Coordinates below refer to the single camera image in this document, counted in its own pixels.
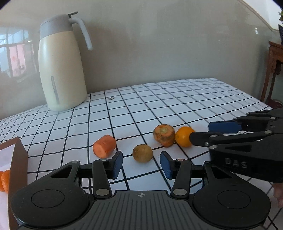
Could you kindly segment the person's hand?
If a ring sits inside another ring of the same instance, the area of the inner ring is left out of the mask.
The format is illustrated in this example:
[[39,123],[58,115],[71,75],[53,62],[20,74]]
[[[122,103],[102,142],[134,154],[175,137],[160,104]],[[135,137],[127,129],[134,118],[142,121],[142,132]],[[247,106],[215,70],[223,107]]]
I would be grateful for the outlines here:
[[283,207],[283,183],[274,183],[273,185],[274,188],[274,197],[278,201],[278,206],[279,208]]

